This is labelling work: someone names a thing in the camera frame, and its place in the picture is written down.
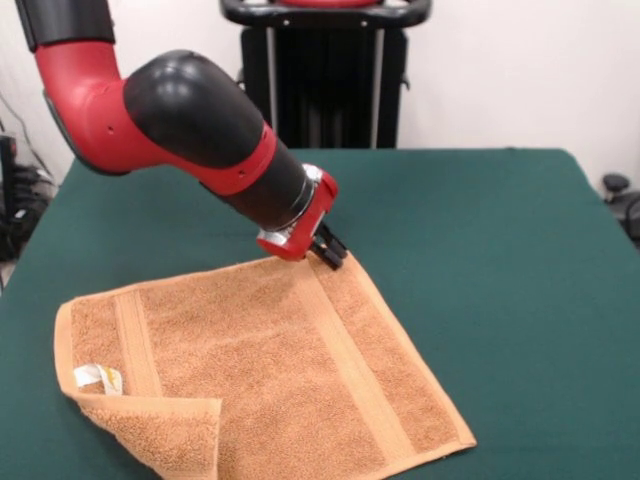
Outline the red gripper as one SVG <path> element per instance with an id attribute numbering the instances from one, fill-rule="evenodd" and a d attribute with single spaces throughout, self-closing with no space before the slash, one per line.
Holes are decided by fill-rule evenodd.
<path id="1" fill-rule="evenodd" d="M 332 270 L 338 270 L 348 256 L 348 249 L 323 223 L 337 196 L 337 183 L 323 170 L 306 170 L 305 174 L 313 187 L 306 209 L 289 227 L 261 230 L 257 243 L 269 254 L 287 261 L 302 260 L 311 251 Z"/>

